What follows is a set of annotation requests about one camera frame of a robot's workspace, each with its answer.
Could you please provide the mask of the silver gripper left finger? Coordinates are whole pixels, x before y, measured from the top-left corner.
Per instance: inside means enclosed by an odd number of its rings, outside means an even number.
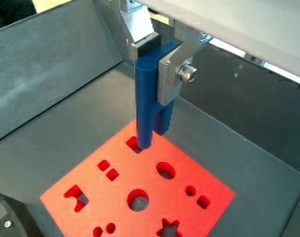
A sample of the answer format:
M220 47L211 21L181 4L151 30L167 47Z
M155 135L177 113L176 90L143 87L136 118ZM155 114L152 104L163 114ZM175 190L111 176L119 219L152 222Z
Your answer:
M143 4L135 0L111 0L111 6L124 33L128 58L135 61L159 46L159 34Z

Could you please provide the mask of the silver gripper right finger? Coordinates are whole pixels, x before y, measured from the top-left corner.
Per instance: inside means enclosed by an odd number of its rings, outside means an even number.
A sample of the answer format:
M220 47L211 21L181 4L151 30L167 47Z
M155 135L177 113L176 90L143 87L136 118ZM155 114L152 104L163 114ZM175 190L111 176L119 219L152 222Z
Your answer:
M167 106L179 95L181 83L191 83L196 69L194 54L207 45L211 36L180 22L175 23L177 46L157 62L157 102Z

